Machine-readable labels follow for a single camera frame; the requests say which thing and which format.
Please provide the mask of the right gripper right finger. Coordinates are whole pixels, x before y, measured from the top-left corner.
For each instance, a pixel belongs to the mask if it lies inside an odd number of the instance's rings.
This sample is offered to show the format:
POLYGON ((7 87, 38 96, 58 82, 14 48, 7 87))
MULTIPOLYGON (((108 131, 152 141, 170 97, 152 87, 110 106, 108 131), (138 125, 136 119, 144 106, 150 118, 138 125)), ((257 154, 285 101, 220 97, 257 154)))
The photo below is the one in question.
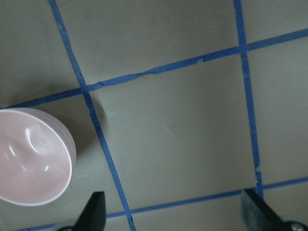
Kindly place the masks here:
POLYGON ((253 190, 241 194, 241 215, 248 231, 291 231, 291 222, 283 221, 253 190))

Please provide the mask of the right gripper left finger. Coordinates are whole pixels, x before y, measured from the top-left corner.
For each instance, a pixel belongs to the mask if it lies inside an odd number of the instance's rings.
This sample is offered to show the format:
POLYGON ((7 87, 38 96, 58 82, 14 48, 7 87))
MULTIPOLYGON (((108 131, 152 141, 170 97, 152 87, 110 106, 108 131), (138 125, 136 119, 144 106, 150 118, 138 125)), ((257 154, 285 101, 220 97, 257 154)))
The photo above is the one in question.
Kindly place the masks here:
POLYGON ((104 192, 93 192, 82 213, 73 226, 65 231, 103 231, 106 224, 106 205, 104 192))

